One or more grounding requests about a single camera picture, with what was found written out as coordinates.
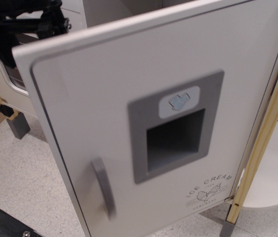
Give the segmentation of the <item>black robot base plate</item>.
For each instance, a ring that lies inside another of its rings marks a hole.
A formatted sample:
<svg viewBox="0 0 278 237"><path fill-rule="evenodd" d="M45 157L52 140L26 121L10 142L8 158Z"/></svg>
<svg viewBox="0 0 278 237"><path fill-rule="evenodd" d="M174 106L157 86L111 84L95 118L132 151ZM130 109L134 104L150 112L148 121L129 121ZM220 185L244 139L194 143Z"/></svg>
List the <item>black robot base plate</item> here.
<svg viewBox="0 0 278 237"><path fill-rule="evenodd" d="M0 209L0 237L42 237L42 235Z"/></svg>

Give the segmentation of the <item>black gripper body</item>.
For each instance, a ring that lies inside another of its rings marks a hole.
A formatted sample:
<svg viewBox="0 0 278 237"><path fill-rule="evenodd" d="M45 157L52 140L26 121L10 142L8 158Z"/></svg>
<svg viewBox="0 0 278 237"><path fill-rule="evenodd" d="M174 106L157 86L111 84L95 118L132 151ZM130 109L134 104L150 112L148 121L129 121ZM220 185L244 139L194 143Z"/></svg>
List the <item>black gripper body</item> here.
<svg viewBox="0 0 278 237"><path fill-rule="evenodd" d="M71 29L69 19L61 10L60 0L0 0L0 27L14 33L37 34L43 13L54 16L54 33L65 34Z"/></svg>

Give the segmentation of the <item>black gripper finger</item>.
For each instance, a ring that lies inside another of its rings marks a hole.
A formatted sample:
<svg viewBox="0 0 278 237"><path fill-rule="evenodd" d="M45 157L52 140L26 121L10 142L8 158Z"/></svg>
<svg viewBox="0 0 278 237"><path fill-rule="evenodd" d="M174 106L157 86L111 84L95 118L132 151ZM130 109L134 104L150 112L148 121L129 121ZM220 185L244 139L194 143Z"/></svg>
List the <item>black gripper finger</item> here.
<svg viewBox="0 0 278 237"><path fill-rule="evenodd" d="M17 37L0 29L0 60L11 68L16 67L12 48L17 46Z"/></svg>
<svg viewBox="0 0 278 237"><path fill-rule="evenodd" d="M40 17L40 22L37 28L37 36L41 39L46 39L52 37L54 34L54 16L50 14L43 13Z"/></svg>

